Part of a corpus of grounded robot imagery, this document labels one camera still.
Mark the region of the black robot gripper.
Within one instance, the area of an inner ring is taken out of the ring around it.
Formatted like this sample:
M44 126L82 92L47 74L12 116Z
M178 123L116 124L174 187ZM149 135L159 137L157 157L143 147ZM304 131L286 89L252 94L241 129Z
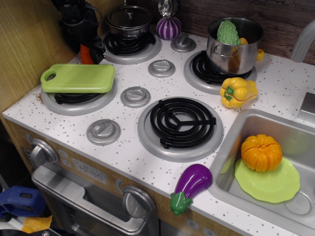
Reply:
M61 13L59 22L62 34L71 50L78 53L80 45L90 48L90 57L99 64L106 57L106 49L97 30L97 8L84 0L53 0L53 6Z

